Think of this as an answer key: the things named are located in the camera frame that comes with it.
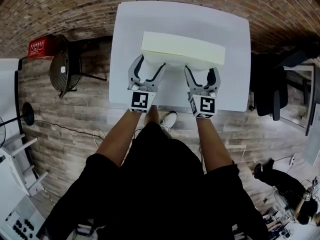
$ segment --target brick wall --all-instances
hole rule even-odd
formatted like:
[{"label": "brick wall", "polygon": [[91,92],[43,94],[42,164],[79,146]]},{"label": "brick wall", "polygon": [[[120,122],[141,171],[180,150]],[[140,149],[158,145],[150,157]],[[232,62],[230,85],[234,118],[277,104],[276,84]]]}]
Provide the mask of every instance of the brick wall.
[{"label": "brick wall", "polygon": [[[4,0],[0,5],[0,57],[26,56],[29,42],[46,34],[64,34],[70,40],[112,35],[122,1],[136,0]],[[202,5],[247,18],[256,52],[320,33],[320,5],[315,0],[157,1]]]}]

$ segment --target black pants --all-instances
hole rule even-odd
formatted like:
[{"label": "black pants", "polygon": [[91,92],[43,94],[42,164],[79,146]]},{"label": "black pants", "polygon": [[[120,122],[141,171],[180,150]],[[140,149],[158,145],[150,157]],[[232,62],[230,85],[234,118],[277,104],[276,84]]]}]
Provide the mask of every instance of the black pants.
[{"label": "black pants", "polygon": [[289,207],[294,210],[306,192],[305,187],[297,179],[283,171],[269,169],[259,172],[256,178],[271,187],[276,187],[287,200]]}]

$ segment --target white sneaker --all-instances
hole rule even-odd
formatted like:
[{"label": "white sneaker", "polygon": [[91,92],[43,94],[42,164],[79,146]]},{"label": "white sneaker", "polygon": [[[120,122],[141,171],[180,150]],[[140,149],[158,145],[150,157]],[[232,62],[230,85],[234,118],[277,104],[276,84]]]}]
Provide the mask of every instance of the white sneaker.
[{"label": "white sneaker", "polygon": [[170,113],[162,120],[160,126],[167,132],[170,131],[171,127],[175,124],[177,117],[178,115],[175,111],[170,111]]}]

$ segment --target beige foam block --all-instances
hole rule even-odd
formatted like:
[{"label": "beige foam block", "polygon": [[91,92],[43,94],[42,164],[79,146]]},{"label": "beige foam block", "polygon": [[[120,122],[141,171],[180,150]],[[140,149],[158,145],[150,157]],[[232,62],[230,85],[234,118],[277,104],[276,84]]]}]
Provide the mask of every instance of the beige foam block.
[{"label": "beige foam block", "polygon": [[144,32],[141,50],[148,63],[167,63],[171,70],[183,70],[186,65],[194,70],[219,69],[226,52],[225,47],[214,43],[156,32]]}]

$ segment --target forearm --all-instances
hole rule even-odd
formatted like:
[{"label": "forearm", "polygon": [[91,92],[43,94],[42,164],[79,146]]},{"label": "forearm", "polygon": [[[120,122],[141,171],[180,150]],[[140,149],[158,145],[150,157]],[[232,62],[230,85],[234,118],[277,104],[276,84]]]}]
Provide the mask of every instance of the forearm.
[{"label": "forearm", "polygon": [[104,138],[96,152],[106,156],[120,167],[126,156],[140,117],[141,113],[127,110]]},{"label": "forearm", "polygon": [[295,211],[294,211],[294,217],[298,218],[300,210],[302,208],[302,206],[304,205],[305,199],[301,199],[300,203],[298,204],[298,206],[296,207]]},{"label": "forearm", "polygon": [[232,159],[210,119],[196,118],[207,172],[232,165]]}]

